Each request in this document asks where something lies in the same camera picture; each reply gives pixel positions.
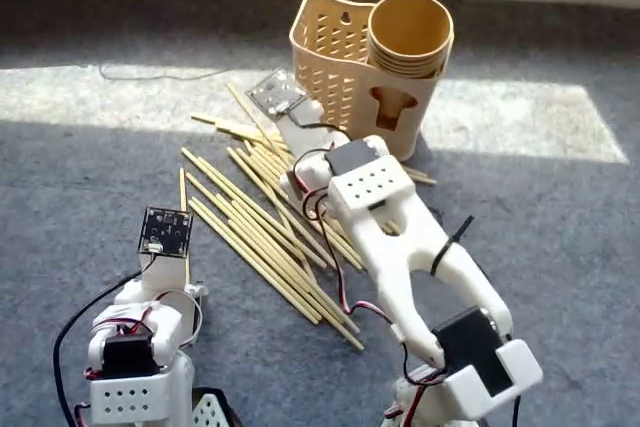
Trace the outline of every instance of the electrical wire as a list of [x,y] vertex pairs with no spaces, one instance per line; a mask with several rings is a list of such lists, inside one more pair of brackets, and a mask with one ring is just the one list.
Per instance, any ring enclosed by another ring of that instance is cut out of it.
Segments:
[[427,390],[426,385],[421,385],[416,390],[416,395],[413,398],[413,402],[411,402],[411,407],[407,411],[407,416],[404,418],[402,422],[402,427],[411,427],[411,422],[413,421],[413,417],[416,415],[416,410],[418,410],[418,404],[420,400],[422,400],[422,396],[424,395],[424,391]]
[[327,153],[330,150],[331,149],[325,149],[325,148],[322,148],[322,147],[318,147],[316,149],[307,150],[304,154],[302,154],[300,157],[298,157],[296,159],[296,161],[293,163],[293,167],[291,167],[291,172],[293,173],[293,178],[296,180],[296,183],[298,184],[298,187],[300,188],[300,190],[302,192],[304,192],[305,194],[307,194],[310,189],[309,189],[309,187],[307,187],[307,185],[304,183],[304,181],[298,175],[298,172],[297,172],[298,164],[300,163],[300,161],[302,159],[304,159],[309,154],[314,154],[314,153],[317,153],[317,152]]
[[520,416],[520,402],[522,396],[516,397],[516,401],[513,403],[513,417],[511,418],[511,427],[518,427],[518,417]]
[[301,124],[300,121],[298,121],[298,119],[296,119],[296,117],[293,115],[291,110],[287,112],[287,116],[289,117],[289,119],[291,119],[291,122],[296,125],[296,127],[299,127],[301,129],[331,129],[343,133],[344,135],[346,135],[349,141],[353,140],[346,130],[343,130],[342,127],[336,124],[331,124],[328,122],[310,122],[308,124]]
[[309,215],[309,210],[308,210],[308,208],[307,208],[307,207],[308,207],[309,201],[310,201],[310,200],[311,200],[315,195],[319,194],[320,192],[324,192],[324,191],[326,191],[328,188],[329,188],[329,187],[320,187],[320,188],[318,188],[318,189],[311,190],[311,191],[307,192],[307,193],[304,195],[304,198],[302,199],[302,215],[304,215],[304,216],[305,216],[307,219],[309,219],[309,220],[318,220],[318,218],[317,218],[317,217],[311,217],[311,216]]
[[105,73],[103,64],[98,64],[98,73],[100,74],[100,77],[110,82],[123,82],[123,81],[139,82],[139,81],[152,81],[152,80],[162,80],[162,79],[178,80],[181,82],[191,82],[195,80],[206,79],[208,77],[215,77],[216,75],[229,72],[230,70],[231,69],[220,69],[212,72],[207,72],[206,74],[194,75],[193,77],[179,77],[177,75],[169,75],[169,74],[154,75],[151,77],[114,77]]
[[155,262],[155,260],[156,260],[156,256],[152,255],[151,259],[149,260],[149,263],[143,269],[137,270],[136,272],[133,272],[132,274],[127,275],[123,279],[116,282],[113,286],[103,291],[101,294],[99,294],[96,298],[91,300],[89,303],[87,303],[84,307],[82,307],[67,321],[67,323],[62,327],[62,330],[58,334],[58,337],[56,338],[56,341],[53,344],[53,376],[56,383],[56,392],[58,394],[58,402],[60,403],[60,408],[62,409],[62,413],[64,414],[65,420],[67,421],[67,425],[69,427],[76,427],[76,422],[73,417],[73,414],[71,413],[71,409],[69,408],[67,396],[64,392],[64,383],[62,381],[62,369],[60,367],[60,347],[62,346],[62,341],[66,337],[69,330],[71,330],[71,327],[73,327],[73,325],[78,321],[80,317],[84,315],[85,312],[87,312],[91,307],[93,307],[102,299],[104,299],[107,295],[118,290],[127,282],[142,275],[142,273],[145,270],[151,267],[151,265]]
[[402,361],[402,373],[404,374],[405,380],[411,385],[429,387],[432,385],[438,385],[444,382],[447,378],[448,371],[447,369],[440,369],[432,372],[431,374],[423,377],[422,379],[412,379],[409,375],[409,370],[407,364],[409,362],[409,349],[407,349],[407,344],[402,343],[402,350],[404,351],[404,360]]
[[96,325],[94,325],[91,328],[91,332],[98,331],[102,327],[105,327],[107,324],[134,324],[133,327],[131,327],[131,333],[132,334],[135,333],[133,329],[138,325],[141,325],[142,327],[147,329],[147,332],[152,333],[153,331],[151,330],[151,328],[149,328],[149,326],[147,324],[145,324],[143,322],[143,320],[144,320],[144,318],[138,320],[138,319],[134,319],[132,317],[114,317],[114,318],[111,318],[111,319],[105,319],[105,320],[101,320]]
[[357,309],[370,310],[371,312],[374,312],[375,314],[377,314],[380,317],[382,317],[385,321],[387,321],[388,324],[391,324],[392,323],[391,319],[389,319],[389,317],[387,317],[387,315],[382,311],[382,309],[380,309],[378,306],[372,304],[371,302],[367,302],[367,301],[364,301],[364,300],[359,300],[358,302],[353,304],[353,307],[349,306],[349,302],[347,301],[347,292],[346,292],[346,288],[345,288],[345,284],[344,284],[344,274],[342,272],[342,267],[340,266],[340,263],[338,262],[338,257],[336,256],[336,253],[333,250],[333,246],[331,245],[331,242],[329,242],[329,236],[327,235],[327,230],[325,228],[324,221],[323,221],[323,218],[322,218],[323,214],[320,213],[320,202],[322,202],[328,196],[329,196],[329,194],[323,194],[318,198],[318,200],[316,201],[315,206],[314,206],[314,212],[316,214],[316,219],[318,220],[318,223],[320,224],[320,230],[322,232],[322,237],[324,237],[324,241],[327,244],[327,248],[329,250],[329,254],[331,255],[331,258],[333,259],[333,263],[335,264],[336,272],[338,273],[338,295],[340,296],[340,306],[342,307],[343,312],[345,314],[347,314],[347,315],[353,314],[353,312],[355,312]]
[[82,418],[82,409],[88,409],[90,407],[91,407],[91,404],[87,404],[86,402],[82,402],[80,404],[76,404],[76,406],[73,408],[73,416],[75,417],[76,425],[78,427],[87,427],[87,424],[85,423],[84,419]]
[[198,301],[196,299],[191,297],[184,290],[179,290],[179,289],[165,290],[161,294],[156,295],[153,298],[153,300],[161,300],[164,296],[166,296],[167,294],[170,294],[172,292],[176,293],[176,294],[181,294],[181,295],[185,296],[187,299],[189,299],[191,302],[193,302],[193,305],[196,308],[196,311],[198,312],[198,325],[196,326],[196,330],[193,331],[193,334],[191,334],[191,337],[189,337],[187,340],[185,340],[184,342],[182,342],[180,344],[180,347],[186,347],[191,342],[193,342],[196,337],[198,337],[198,334],[200,333],[200,330],[202,330],[202,324],[204,322],[204,316],[202,315],[202,307],[200,307],[200,304],[198,303]]

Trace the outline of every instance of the gray carpet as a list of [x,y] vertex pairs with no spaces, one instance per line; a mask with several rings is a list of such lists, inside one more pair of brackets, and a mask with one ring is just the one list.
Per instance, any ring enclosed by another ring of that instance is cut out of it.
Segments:
[[[290,65],[300,0],[0,0],[0,425],[61,425],[54,337],[137,262],[146,205],[177,206],[179,148],[252,190],[229,140],[190,111],[247,120],[223,85]],[[640,13],[450,1],[456,44],[411,164],[420,187],[511,307],[544,384],[521,426],[640,423]],[[191,82],[105,80],[193,76]],[[401,372],[385,326],[356,314],[364,353],[312,327],[199,221],[192,266],[211,290],[192,349],[197,383],[224,389],[247,426],[375,426]],[[331,289],[333,279],[322,279]],[[373,299],[348,271],[352,300]],[[430,325],[461,309],[416,274]],[[85,400],[87,326],[63,350]],[[491,415],[510,422],[510,408]]]

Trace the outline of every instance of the circuit board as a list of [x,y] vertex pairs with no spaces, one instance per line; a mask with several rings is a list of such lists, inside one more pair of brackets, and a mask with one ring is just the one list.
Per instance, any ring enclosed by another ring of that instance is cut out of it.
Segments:
[[140,232],[138,253],[156,252],[162,256],[186,258],[192,223],[193,214],[189,212],[147,207]]

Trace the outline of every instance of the bamboo stick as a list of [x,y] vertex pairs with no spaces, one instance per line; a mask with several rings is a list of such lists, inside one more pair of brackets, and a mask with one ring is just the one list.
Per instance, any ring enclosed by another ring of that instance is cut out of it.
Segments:
[[273,228],[271,224],[264,221],[260,216],[256,219],[251,213],[247,210],[247,207],[244,204],[237,202],[236,200],[231,201],[231,205],[234,209],[236,209],[243,217],[245,217],[248,221],[250,219],[251,222],[258,225],[261,229],[263,229],[271,238],[273,238],[278,244],[283,246],[289,253],[292,255],[296,255],[296,252],[300,252],[299,249],[296,248],[289,240],[287,240],[280,232]]
[[289,285],[294,288],[298,294],[310,304],[310,306],[319,312],[338,332],[340,332],[349,342],[351,342],[357,349],[363,350],[363,345],[356,339],[350,332],[348,332],[341,324],[339,318],[336,316],[336,312],[332,312],[332,302],[328,303],[326,300],[318,294],[319,288],[314,289],[305,282],[305,279],[300,276],[297,266],[289,258],[285,259],[283,256],[269,246],[267,239],[263,238],[260,233],[253,229],[248,223],[241,220],[237,212],[233,211],[231,205],[229,205],[221,196],[216,196],[220,203],[215,204],[220,210],[222,210],[227,217],[229,217],[229,225],[234,229],[238,235],[244,236],[254,251],[258,252],[263,257],[265,262],[270,264],[273,270],[278,273]]
[[[302,243],[297,237],[292,236],[289,232],[280,224],[277,220],[275,220],[269,213],[267,213],[262,207],[256,204],[252,199],[250,199],[242,190],[240,190],[233,182],[227,179],[222,173],[220,173],[213,165],[211,165],[206,160],[200,158],[197,159],[187,148],[183,147],[181,149],[182,154],[187,157],[195,165],[203,174],[207,176],[209,180],[211,180],[214,184],[216,184],[224,193],[226,193],[229,197],[236,199],[238,202],[244,203],[248,206],[249,211],[252,213],[256,213],[266,222],[270,223],[272,227],[278,230],[283,236],[287,237],[291,243],[293,243],[296,247],[298,247],[302,252],[305,253],[311,260],[313,260],[317,265],[322,268],[326,268],[327,264],[324,260],[322,260],[315,252],[313,252],[309,247],[307,247],[304,243]],[[193,177],[191,174],[187,174],[187,179],[191,183],[197,179]]]
[[[206,168],[206,169],[214,169],[214,167],[209,164],[209,162],[207,162],[206,160],[204,160],[202,157],[199,157],[198,160],[202,163],[202,165]],[[245,171],[245,173],[247,173],[247,175],[254,175],[253,172],[251,171],[251,169],[249,169],[247,167],[248,171]],[[275,220],[271,215],[269,215],[262,207],[260,207],[258,204],[256,204],[252,199],[250,199],[243,191],[241,191],[240,189],[238,189],[233,183],[231,183],[230,180],[226,179],[226,177],[224,177],[222,174],[220,174],[220,172],[218,172],[217,170],[212,170],[210,171],[210,173],[212,174],[219,174],[221,177],[221,180],[224,182],[228,182],[229,183],[229,187],[231,187],[233,189],[233,193],[235,194],[235,196],[230,195],[230,197],[233,197],[234,199],[237,199],[241,202],[244,202],[245,204],[247,204],[248,207],[250,207],[250,212],[256,212],[257,214],[259,214],[262,218],[264,218],[267,222],[269,222],[275,229],[277,229],[282,235],[286,236],[297,248],[299,248],[305,255],[307,255],[311,260],[314,261],[314,263],[316,265],[318,265],[321,268],[326,268],[327,267],[327,263],[322,260],[319,256],[321,255],[324,258],[331,258],[331,256],[322,248],[322,246],[320,246],[320,244],[318,244],[317,242],[315,243],[315,245],[313,244],[313,242],[311,243],[311,246],[316,248],[319,247],[320,251],[318,252],[318,254],[316,254],[313,250],[311,250],[309,247],[306,246],[306,244],[304,244],[302,241],[300,241],[295,235],[293,235],[293,233],[289,232],[285,226],[283,226],[282,224],[280,224],[277,220]],[[256,183],[256,185],[258,185],[258,187],[260,186],[264,186],[266,189],[266,185],[260,183]],[[263,192],[265,192],[265,195],[269,196],[269,191],[268,190],[263,190]]]
[[402,167],[404,168],[404,171],[409,175],[409,177],[411,177],[411,179],[416,182],[420,182],[422,184],[427,184],[427,185],[436,185],[438,183],[436,180],[429,177],[429,175],[426,174],[425,172],[412,169],[411,167],[406,167],[406,166],[402,166]]
[[[227,152],[229,152],[229,155],[231,156],[231,158],[240,166],[240,168],[252,179],[258,179],[258,177],[256,176],[256,174],[253,172],[253,170],[251,170],[251,168],[249,168],[249,166],[244,162],[243,159],[241,159],[238,154],[231,148],[228,147],[227,148]],[[261,182],[256,182],[256,185],[260,186],[262,185]],[[270,193],[267,189],[263,190],[264,194],[269,197],[269,200],[271,200],[271,202],[273,202],[273,204],[276,206],[276,208],[278,208],[279,210],[282,211],[282,213],[287,217],[287,219],[289,220],[289,222],[291,222],[291,225],[293,225],[293,227],[295,227],[295,229],[305,238],[305,240],[307,242],[309,242],[309,245],[311,245],[316,252],[318,252],[318,254],[320,256],[322,256],[323,259],[325,259],[327,262],[329,262],[330,264],[333,263],[333,259],[331,258],[331,256],[329,255],[329,253],[320,245],[320,243],[309,233],[309,231],[307,229],[305,229],[300,222],[298,222],[298,220],[291,214],[291,212],[289,212],[284,205],[282,205],[282,203],[277,199],[277,197],[273,194]]]
[[262,276],[263,279],[269,283],[269,285],[287,299],[289,303],[291,303],[291,305],[293,305],[309,322],[317,325],[318,320],[298,301],[294,292],[285,287],[282,282],[279,282],[278,279],[269,272],[267,265],[257,258],[254,253],[250,252],[249,247],[238,236],[236,236],[229,227],[224,224],[224,222],[216,217],[215,214],[208,210],[201,202],[200,205],[198,205],[195,201],[197,201],[197,199],[191,199],[189,201],[189,206],[200,216],[200,218],[204,220],[215,232],[217,232],[220,237],[222,237],[249,265],[251,265],[251,267],[254,268],[256,272],[258,272],[258,274]]
[[[222,196],[220,195],[216,196],[218,200],[220,200],[221,197]],[[231,205],[228,207],[234,207],[234,202],[232,201]],[[272,244],[272,247],[274,249],[281,250],[280,246],[276,244],[275,240],[271,238],[267,232],[262,230],[260,226],[252,222],[251,218],[246,216],[246,213],[245,215],[242,215],[243,214],[243,212],[241,212],[242,208],[236,209],[236,210],[237,210],[237,213],[242,216],[244,221],[247,224],[251,225],[253,235],[264,238],[267,242]],[[302,272],[300,272],[298,266],[295,264],[295,261],[293,261],[293,259],[284,255],[284,252],[280,252],[279,256],[281,257],[281,260],[283,261],[284,264],[291,267],[292,273],[297,279],[298,284],[303,289],[305,289],[305,291],[310,292],[312,295],[314,295],[314,297],[317,298],[319,302],[323,303],[324,306],[327,308],[327,310],[329,310],[334,315],[334,317],[336,317],[338,321],[345,322],[349,326],[349,328],[351,328],[354,332],[360,331],[358,326],[356,326],[356,324],[354,324],[351,321],[351,319],[347,316],[347,314],[345,314],[342,311],[342,309],[333,301],[333,299],[329,295],[327,295],[327,293],[324,290],[322,290],[322,288],[320,288],[317,284],[315,284],[315,282],[312,283],[309,278],[305,278],[304,275],[302,275]]]
[[[250,158],[243,150],[237,149],[237,154],[241,157],[243,161],[251,166],[251,168],[262,177],[263,180],[267,182],[273,188],[283,200],[285,200],[289,205],[291,205],[294,209],[296,208],[293,205],[293,202],[289,199],[289,196],[275,183],[275,180],[269,173],[266,171],[264,166],[260,163],[260,161],[256,158]],[[306,219],[307,222],[317,231],[321,232],[320,227],[315,224],[312,220]],[[356,269],[362,270],[362,260],[360,256],[356,253],[356,251],[349,245],[349,243],[336,234],[330,226],[325,225],[325,231],[327,233],[327,238],[329,242],[336,248]]]
[[[253,138],[253,140],[262,140],[262,135],[260,131],[255,128],[251,128],[249,126],[243,124],[236,124],[233,122],[229,122],[228,120],[221,119],[220,117],[211,117],[209,115],[191,113],[191,119],[196,120],[198,122],[202,122],[204,124],[209,124],[217,127],[220,132],[225,132],[227,134],[235,135],[238,137],[247,137]],[[277,133],[269,134],[269,138],[273,140],[277,144],[281,144],[282,146],[286,146],[284,140],[282,140],[282,136]]]
[[[180,210],[183,212],[187,211],[187,183],[184,180],[184,167],[180,167],[178,171],[178,185],[180,188]],[[187,284],[191,283],[191,264],[189,262],[189,254],[187,254],[187,258],[185,259],[185,281]]]

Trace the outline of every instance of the black cable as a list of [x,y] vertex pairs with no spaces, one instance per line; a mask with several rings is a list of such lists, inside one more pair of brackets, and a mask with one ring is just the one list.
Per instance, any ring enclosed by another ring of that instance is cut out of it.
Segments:
[[75,324],[78,321],[78,319],[84,315],[84,313],[87,310],[89,310],[91,307],[96,305],[98,302],[104,299],[107,295],[111,294],[115,290],[122,287],[124,284],[126,284],[130,280],[133,280],[136,277],[139,277],[145,270],[151,267],[151,265],[155,262],[156,258],[157,256],[153,255],[151,257],[151,260],[149,260],[149,263],[143,269],[137,270],[136,272],[127,275],[125,278],[118,281],[112,287],[109,287],[107,290],[105,290],[100,295],[98,295],[95,299],[90,301],[87,305],[82,307],[67,321],[67,323],[64,325],[64,327],[62,327],[62,330],[58,334],[58,337],[56,338],[56,341],[53,344],[53,376],[56,382],[58,402],[60,403],[60,408],[62,409],[62,413],[64,414],[65,420],[67,421],[67,424],[69,427],[76,427],[76,422],[73,414],[71,413],[71,409],[69,408],[69,403],[67,402],[67,396],[64,392],[64,385],[62,382],[62,369],[60,368],[60,346],[62,345],[62,341],[64,340],[69,330],[71,330],[71,327],[73,327],[73,324]]
[[[407,363],[409,362],[409,349],[407,349],[407,344],[405,344],[404,342],[402,343],[402,349],[404,351],[404,360],[402,362],[402,373],[404,374],[404,378],[406,379],[407,382],[409,382],[411,385],[422,386],[422,387],[438,385],[444,382],[447,374],[446,368],[436,370],[432,374],[429,374],[428,376],[423,377],[422,379],[419,379],[419,380],[412,379],[411,376],[409,375],[409,370],[407,368]],[[440,376],[445,376],[445,377],[442,379],[438,379],[438,377]]]
[[291,119],[291,122],[293,122],[296,125],[296,127],[300,127],[301,129],[321,129],[321,128],[331,129],[337,132],[342,132],[344,135],[347,136],[347,139],[349,139],[350,141],[353,140],[346,130],[343,130],[341,127],[335,124],[330,124],[328,122],[311,122],[308,124],[301,124],[298,121],[298,119],[296,119],[296,117],[292,114],[291,111],[287,112],[287,116]]
[[304,183],[302,182],[302,180],[300,179],[300,177],[298,177],[298,173],[296,171],[296,169],[298,168],[298,164],[300,163],[300,161],[302,159],[304,159],[305,157],[307,157],[309,154],[313,154],[316,152],[324,152],[327,153],[329,152],[331,149],[325,149],[322,147],[318,147],[316,149],[310,149],[307,150],[304,154],[302,154],[300,157],[298,157],[296,159],[296,161],[293,163],[293,166],[291,167],[291,172],[293,173],[293,177],[296,180],[296,183],[298,184],[298,188],[302,191],[304,191],[304,193],[308,193],[308,188],[304,185]]
[[513,417],[511,419],[511,427],[518,427],[518,417],[520,415],[520,401],[522,396],[516,397],[516,401],[513,403]]
[[436,275],[436,270],[438,269],[438,265],[440,264],[440,261],[444,257],[444,254],[447,253],[447,250],[449,250],[449,247],[451,247],[454,242],[455,243],[460,242],[460,238],[462,237],[462,234],[464,234],[464,231],[467,230],[469,225],[471,225],[471,222],[473,222],[473,219],[474,219],[473,215],[470,215],[469,217],[467,217],[466,220],[460,226],[460,228],[456,230],[456,233],[447,239],[447,242],[445,242],[445,244],[442,246],[442,248],[440,249],[440,252],[438,252],[438,255],[436,255],[435,259],[433,259],[433,264],[431,264],[431,276]]

